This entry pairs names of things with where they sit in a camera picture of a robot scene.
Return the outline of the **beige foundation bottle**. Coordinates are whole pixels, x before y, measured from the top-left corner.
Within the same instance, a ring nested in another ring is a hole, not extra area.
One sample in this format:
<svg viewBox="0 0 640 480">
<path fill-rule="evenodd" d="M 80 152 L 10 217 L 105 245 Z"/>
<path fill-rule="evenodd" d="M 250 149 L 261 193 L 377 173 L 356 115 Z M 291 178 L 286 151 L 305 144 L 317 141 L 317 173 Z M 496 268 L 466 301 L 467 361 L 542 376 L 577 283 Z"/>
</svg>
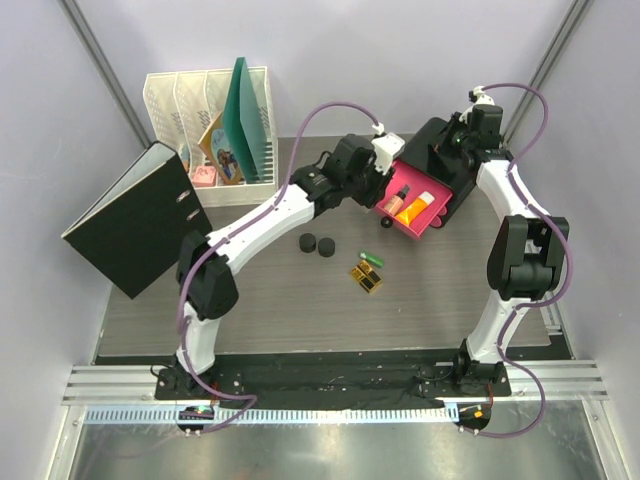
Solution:
<svg viewBox="0 0 640 480">
<path fill-rule="evenodd" d="M 383 207 L 383 211 L 391 217 L 394 217 L 401 209 L 406 196 L 410 190 L 410 186 L 405 184 L 396 194 L 392 195 Z"/>
</svg>

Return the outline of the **black drawer organizer box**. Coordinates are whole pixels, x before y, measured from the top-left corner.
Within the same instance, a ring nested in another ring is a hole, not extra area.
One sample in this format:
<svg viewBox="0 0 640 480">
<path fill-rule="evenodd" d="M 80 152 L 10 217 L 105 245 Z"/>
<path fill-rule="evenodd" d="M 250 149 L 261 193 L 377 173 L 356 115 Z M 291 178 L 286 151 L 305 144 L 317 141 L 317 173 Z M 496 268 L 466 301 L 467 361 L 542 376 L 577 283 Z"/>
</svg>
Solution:
<svg viewBox="0 0 640 480">
<path fill-rule="evenodd" d="M 439 228 L 444 227 L 475 188 L 477 169 L 451 141 L 456 134 L 465 133 L 467 125 L 459 121 L 460 112 L 448 121 L 432 117 L 405 144 L 400 161 L 447 187 L 451 198 L 446 212 L 438 215 Z"/>
</svg>

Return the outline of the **orange cream tube white cap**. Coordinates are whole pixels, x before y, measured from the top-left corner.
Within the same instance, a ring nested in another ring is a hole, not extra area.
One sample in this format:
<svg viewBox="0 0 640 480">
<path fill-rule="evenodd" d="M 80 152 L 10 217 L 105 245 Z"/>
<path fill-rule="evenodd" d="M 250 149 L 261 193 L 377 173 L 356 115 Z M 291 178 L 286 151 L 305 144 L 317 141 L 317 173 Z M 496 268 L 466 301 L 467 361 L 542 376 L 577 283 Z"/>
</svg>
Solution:
<svg viewBox="0 0 640 480">
<path fill-rule="evenodd" d="M 435 200 L 428 191 L 423 191 L 406 208 L 395 215 L 395 220 L 407 227 Z"/>
</svg>

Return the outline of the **pink top drawer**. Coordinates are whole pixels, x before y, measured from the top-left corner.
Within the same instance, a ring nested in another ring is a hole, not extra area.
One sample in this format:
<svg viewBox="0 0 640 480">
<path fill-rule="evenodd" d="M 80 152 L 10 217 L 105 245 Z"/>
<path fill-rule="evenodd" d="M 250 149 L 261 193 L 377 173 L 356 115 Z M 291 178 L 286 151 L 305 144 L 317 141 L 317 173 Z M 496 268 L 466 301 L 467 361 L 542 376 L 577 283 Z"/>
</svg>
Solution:
<svg viewBox="0 0 640 480">
<path fill-rule="evenodd" d="M 444 215 L 448 212 L 447 207 L 453 197 L 453 193 L 448 187 L 400 160 L 395 160 L 392 167 L 396 169 L 396 173 L 387 189 L 386 197 L 374 207 L 374 211 L 382 218 L 386 217 L 387 214 L 383 211 L 383 207 L 390 197 L 396 194 L 405 184 L 410 186 L 410 190 L 400 211 L 406 208 L 423 191 L 430 192 L 435 197 L 434 202 L 424 210 L 409 227 L 397 223 L 396 220 L 393 219 L 394 228 L 397 228 L 415 240 L 419 240 L 422 234 L 429 227 L 432 227 L 432 222 L 438 215 Z"/>
</svg>

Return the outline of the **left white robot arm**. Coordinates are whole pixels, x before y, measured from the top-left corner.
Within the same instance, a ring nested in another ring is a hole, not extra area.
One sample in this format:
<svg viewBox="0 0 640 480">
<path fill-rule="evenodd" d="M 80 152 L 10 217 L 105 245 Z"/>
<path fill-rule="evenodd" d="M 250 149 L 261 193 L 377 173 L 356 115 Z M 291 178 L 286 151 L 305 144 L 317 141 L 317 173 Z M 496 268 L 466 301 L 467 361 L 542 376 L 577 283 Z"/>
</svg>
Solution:
<svg viewBox="0 0 640 480">
<path fill-rule="evenodd" d="M 214 344 L 222 318 L 239 299 L 235 277 L 259 252 L 294 228 L 352 199 L 374 208 L 395 173 L 405 142 L 393 133 L 341 138 L 322 165 L 298 168 L 272 197 L 232 224 L 183 243 L 176 352 L 179 388 L 205 397 L 213 385 Z"/>
</svg>

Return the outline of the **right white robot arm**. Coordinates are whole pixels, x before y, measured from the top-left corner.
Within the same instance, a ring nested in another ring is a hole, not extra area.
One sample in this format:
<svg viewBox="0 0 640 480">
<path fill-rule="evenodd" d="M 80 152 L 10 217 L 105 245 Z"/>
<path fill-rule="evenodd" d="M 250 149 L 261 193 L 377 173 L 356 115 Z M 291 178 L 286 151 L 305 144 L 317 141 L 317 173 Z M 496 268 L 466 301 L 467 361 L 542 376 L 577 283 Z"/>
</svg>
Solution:
<svg viewBox="0 0 640 480">
<path fill-rule="evenodd" d="M 502 117 L 501 107 L 480 97 L 452 117 L 441 141 L 443 152 L 463 162 L 501 222 L 487 260 L 489 299 L 449 375 L 460 395 L 480 396 L 505 384 L 506 348 L 533 303 L 558 286 L 569 233 L 563 217 L 548 224 L 551 216 L 531 197 L 512 154 L 502 148 Z"/>
</svg>

